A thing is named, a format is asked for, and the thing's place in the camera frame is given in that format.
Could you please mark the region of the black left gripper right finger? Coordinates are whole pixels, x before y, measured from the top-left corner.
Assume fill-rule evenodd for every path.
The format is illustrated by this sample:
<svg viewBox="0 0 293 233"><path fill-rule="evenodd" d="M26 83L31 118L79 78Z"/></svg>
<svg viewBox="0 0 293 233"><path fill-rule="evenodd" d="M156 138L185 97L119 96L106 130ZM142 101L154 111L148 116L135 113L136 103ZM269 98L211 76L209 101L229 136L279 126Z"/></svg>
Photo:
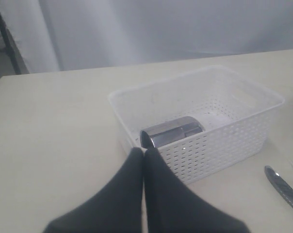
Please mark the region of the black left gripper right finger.
<svg viewBox="0 0 293 233"><path fill-rule="evenodd" d="M193 193L156 148L144 155L147 226L150 233L248 233L247 225Z"/></svg>

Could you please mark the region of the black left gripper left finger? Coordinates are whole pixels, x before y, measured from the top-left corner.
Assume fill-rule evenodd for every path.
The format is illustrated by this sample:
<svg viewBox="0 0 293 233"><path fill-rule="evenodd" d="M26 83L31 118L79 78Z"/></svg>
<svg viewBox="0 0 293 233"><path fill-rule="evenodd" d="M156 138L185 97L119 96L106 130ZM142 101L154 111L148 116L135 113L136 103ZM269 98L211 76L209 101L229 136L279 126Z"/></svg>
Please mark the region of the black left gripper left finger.
<svg viewBox="0 0 293 233"><path fill-rule="evenodd" d="M143 158L133 148L113 178L88 201L51 221L46 233L142 232Z"/></svg>

